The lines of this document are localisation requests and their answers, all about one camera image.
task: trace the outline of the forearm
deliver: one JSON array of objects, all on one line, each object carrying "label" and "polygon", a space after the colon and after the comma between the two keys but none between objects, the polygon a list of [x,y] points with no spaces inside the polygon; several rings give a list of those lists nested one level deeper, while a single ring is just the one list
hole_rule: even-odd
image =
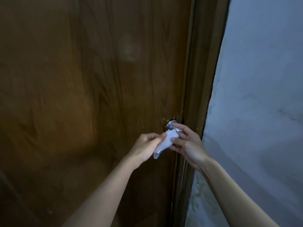
[{"label": "forearm", "polygon": [[230,226],[278,226],[215,160],[200,167]]},{"label": "forearm", "polygon": [[132,172],[132,159],[126,156],[64,227],[110,227]]}]

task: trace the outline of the door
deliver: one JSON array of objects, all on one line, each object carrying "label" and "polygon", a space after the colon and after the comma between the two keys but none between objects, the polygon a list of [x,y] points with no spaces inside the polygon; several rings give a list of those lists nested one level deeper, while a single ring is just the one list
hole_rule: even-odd
[{"label": "door", "polygon": [[[191,0],[0,3],[3,223],[60,226],[141,133],[181,119]],[[135,170],[113,226],[168,226],[175,165]]]}]

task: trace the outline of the hand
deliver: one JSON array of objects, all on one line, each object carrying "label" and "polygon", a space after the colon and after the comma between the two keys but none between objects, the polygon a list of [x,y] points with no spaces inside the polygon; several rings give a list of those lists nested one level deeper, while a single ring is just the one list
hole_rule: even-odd
[{"label": "hand", "polygon": [[156,133],[142,134],[128,153],[128,156],[134,160],[134,169],[137,169],[153,154],[157,145],[164,141],[166,133],[158,135]]},{"label": "hand", "polygon": [[201,165],[210,156],[204,149],[199,135],[183,124],[173,123],[172,126],[184,133],[177,131],[179,138],[171,138],[173,145],[169,149],[180,153],[193,168],[201,171]]}]

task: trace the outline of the white cloth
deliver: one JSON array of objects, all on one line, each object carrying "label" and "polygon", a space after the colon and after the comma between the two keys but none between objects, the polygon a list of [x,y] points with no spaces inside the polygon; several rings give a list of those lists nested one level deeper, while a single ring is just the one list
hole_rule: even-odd
[{"label": "white cloth", "polygon": [[172,145],[172,142],[170,141],[171,138],[175,137],[178,138],[179,135],[177,134],[176,130],[168,130],[166,132],[167,136],[164,141],[159,143],[154,151],[154,159],[157,159],[161,152]]}]

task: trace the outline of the person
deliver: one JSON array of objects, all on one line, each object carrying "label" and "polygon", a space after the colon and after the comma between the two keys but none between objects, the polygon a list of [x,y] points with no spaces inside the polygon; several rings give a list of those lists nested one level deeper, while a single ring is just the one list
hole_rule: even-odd
[{"label": "person", "polygon": [[[178,132],[179,138],[171,139],[173,145],[169,148],[180,153],[205,177],[230,226],[278,226],[207,153],[197,133],[183,124],[172,125],[183,132]],[[63,226],[110,227],[131,173],[153,154],[165,137],[165,133],[142,134],[118,166]]]}]

